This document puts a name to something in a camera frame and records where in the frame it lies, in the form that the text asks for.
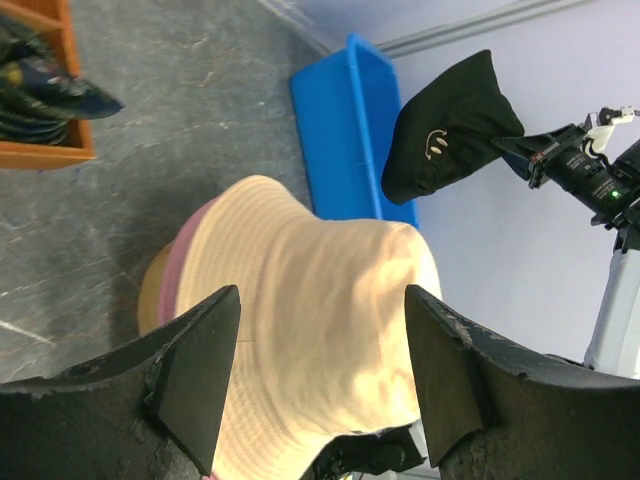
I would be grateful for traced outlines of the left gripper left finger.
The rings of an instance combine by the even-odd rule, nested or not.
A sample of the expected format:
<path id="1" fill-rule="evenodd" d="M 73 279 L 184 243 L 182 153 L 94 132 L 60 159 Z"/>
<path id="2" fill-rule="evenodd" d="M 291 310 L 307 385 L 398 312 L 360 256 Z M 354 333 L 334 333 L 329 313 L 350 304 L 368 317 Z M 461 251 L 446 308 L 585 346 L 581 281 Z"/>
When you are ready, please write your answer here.
<path id="1" fill-rule="evenodd" d="M 108 354 L 2 384 L 2 478 L 210 475 L 240 312 L 225 286 Z"/>

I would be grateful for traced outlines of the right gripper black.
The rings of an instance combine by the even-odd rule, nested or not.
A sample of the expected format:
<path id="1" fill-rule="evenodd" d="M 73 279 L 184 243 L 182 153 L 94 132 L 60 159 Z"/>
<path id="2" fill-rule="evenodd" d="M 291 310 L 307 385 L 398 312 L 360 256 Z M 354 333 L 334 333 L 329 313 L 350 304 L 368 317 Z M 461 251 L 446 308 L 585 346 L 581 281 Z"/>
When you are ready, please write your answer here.
<path id="1" fill-rule="evenodd" d="M 623 210 L 623 180 L 604 154 L 582 149 L 585 130 L 568 124 L 550 132 L 519 137 L 495 137 L 492 144 L 531 189 L 551 180 L 596 215 Z"/>

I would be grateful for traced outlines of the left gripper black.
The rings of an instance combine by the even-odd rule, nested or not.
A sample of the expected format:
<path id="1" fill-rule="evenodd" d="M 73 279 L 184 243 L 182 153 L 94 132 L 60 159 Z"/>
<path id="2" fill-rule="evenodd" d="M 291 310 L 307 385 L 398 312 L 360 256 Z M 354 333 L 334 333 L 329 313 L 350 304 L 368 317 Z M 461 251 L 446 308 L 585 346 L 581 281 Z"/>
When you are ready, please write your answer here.
<path id="1" fill-rule="evenodd" d="M 345 479 L 348 474 L 404 472 L 427 460 L 424 435 L 417 424 L 371 434 L 343 435 L 325 446 L 309 467 L 315 480 Z"/>

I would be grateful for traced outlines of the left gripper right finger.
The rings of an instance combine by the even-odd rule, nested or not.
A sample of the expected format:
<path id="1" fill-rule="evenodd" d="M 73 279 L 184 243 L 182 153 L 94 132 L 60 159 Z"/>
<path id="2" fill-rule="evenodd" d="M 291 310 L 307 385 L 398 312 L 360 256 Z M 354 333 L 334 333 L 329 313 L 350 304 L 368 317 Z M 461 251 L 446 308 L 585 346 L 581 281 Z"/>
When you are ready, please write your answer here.
<path id="1" fill-rule="evenodd" d="M 417 285 L 405 317 L 428 459 L 444 479 L 636 479 L 639 383 L 543 355 Z"/>

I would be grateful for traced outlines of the black cap with logo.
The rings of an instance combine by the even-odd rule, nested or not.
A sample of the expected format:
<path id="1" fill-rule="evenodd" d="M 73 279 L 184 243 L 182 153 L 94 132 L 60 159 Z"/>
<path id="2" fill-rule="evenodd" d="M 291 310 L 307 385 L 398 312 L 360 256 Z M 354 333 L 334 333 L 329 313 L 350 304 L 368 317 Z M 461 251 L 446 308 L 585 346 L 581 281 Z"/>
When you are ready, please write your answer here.
<path id="1" fill-rule="evenodd" d="M 524 126 L 501 92 L 491 51 L 456 63 L 401 109 L 381 189 L 395 205 L 427 196 L 501 157 L 492 140 Z"/>

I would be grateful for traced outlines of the beige hat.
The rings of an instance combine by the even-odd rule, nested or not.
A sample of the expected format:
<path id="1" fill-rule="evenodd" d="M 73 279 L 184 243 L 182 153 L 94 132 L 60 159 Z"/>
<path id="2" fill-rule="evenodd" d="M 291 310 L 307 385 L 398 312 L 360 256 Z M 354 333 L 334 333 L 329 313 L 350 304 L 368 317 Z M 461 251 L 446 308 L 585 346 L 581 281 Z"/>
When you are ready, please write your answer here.
<path id="1" fill-rule="evenodd" d="M 404 297 L 441 291 L 413 226 L 316 217 L 281 183 L 247 177 L 176 237 L 175 310 L 238 288 L 235 356 L 213 460 L 218 479 L 298 479 L 334 438 L 420 416 Z"/>

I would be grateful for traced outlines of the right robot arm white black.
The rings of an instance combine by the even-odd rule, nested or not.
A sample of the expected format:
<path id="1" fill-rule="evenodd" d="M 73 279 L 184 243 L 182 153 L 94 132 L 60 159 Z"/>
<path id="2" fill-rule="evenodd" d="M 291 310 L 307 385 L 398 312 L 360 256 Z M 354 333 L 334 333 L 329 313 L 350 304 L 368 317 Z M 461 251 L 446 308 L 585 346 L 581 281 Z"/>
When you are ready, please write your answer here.
<path id="1" fill-rule="evenodd" d="M 569 124 L 527 137 L 492 140 L 531 189 L 551 181 L 616 232 L 609 276 L 584 366 L 639 378 L 639 144 L 615 161 L 604 154 L 613 128 Z"/>

